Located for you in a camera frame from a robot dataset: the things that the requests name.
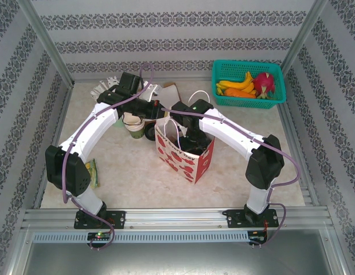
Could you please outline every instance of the paper cup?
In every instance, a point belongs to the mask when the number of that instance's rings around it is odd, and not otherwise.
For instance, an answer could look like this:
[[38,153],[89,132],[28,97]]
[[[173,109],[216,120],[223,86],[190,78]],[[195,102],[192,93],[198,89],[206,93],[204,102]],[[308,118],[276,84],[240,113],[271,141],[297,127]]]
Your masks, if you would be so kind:
[[134,139],[140,139],[142,136],[144,136],[145,122],[143,119],[140,119],[137,116],[133,116],[130,113],[125,113],[123,122],[125,128],[128,129],[130,135]]

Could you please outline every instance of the striped wall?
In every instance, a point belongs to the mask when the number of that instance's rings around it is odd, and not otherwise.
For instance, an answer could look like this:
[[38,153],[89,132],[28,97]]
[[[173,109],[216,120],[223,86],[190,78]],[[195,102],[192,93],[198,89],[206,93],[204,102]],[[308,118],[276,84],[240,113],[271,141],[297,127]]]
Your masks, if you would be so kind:
[[329,1],[286,77],[287,105],[322,205],[355,274],[355,1]]
[[33,207],[68,87],[14,0],[0,0],[0,273]]
[[281,63],[313,0],[36,0],[75,80],[144,61],[156,77],[209,77],[216,59]]

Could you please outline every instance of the black mounting plate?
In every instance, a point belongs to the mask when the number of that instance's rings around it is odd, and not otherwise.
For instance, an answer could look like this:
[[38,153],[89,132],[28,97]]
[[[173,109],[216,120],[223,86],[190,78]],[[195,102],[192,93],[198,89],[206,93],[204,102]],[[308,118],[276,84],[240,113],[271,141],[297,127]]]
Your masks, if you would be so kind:
[[[108,221],[114,229],[124,229],[125,225],[125,211],[108,211],[106,213],[106,221]],[[75,216],[74,229],[109,229],[109,226],[102,223],[99,227],[94,224],[87,223],[86,218],[89,219],[88,215],[85,215],[82,211],[78,211]]]
[[222,212],[222,215],[227,217],[228,228],[250,228],[250,227],[264,227],[264,221],[268,222],[268,227],[278,227],[278,216],[275,209],[267,209],[262,216],[262,219],[251,224],[245,217],[245,210],[243,209],[229,209]]

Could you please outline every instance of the beige floor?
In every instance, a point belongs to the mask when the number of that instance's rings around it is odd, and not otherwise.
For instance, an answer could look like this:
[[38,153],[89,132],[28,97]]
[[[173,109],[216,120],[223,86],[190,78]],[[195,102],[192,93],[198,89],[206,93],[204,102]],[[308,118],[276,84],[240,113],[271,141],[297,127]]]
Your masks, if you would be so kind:
[[[210,81],[176,82],[182,101],[203,89],[211,94]],[[97,83],[75,84],[60,142],[67,139],[91,112],[95,101],[89,94]],[[223,107],[218,109],[234,122],[252,132],[276,135],[282,150],[289,154],[277,108],[270,110]],[[142,138],[133,139],[127,130],[111,127],[91,152],[95,158],[101,187],[95,193],[112,208],[180,208],[180,207],[240,207],[244,206],[250,190],[245,178],[247,162],[236,151],[216,140],[211,165],[192,185],[162,162],[155,144]],[[277,182],[295,176],[293,165],[285,159]],[[304,206],[299,184],[276,188],[272,202],[286,206]],[[63,204],[61,191],[47,184],[42,208],[74,208]]]

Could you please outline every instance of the white rope handle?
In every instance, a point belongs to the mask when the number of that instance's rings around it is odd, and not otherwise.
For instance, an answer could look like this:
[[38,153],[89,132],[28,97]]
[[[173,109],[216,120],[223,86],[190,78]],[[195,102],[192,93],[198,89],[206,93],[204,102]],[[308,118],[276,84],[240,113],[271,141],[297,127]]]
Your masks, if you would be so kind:
[[166,120],[165,122],[165,125],[163,125],[163,134],[166,136],[166,124],[168,123],[168,121],[172,121],[173,124],[175,124],[175,127],[176,127],[176,133],[177,133],[177,144],[178,144],[178,148],[181,150],[181,146],[180,146],[180,137],[178,136],[178,128],[177,128],[177,124],[176,122],[172,119],[172,118],[169,118]]
[[197,94],[197,93],[205,93],[206,96],[208,97],[208,103],[210,103],[210,97],[209,97],[208,93],[207,93],[206,91],[199,90],[199,91],[194,92],[194,93],[190,96],[190,98],[189,98],[189,100],[188,100],[188,105],[189,105],[189,103],[190,103],[190,100],[191,100],[191,99],[193,98],[193,96],[194,96],[195,94]]

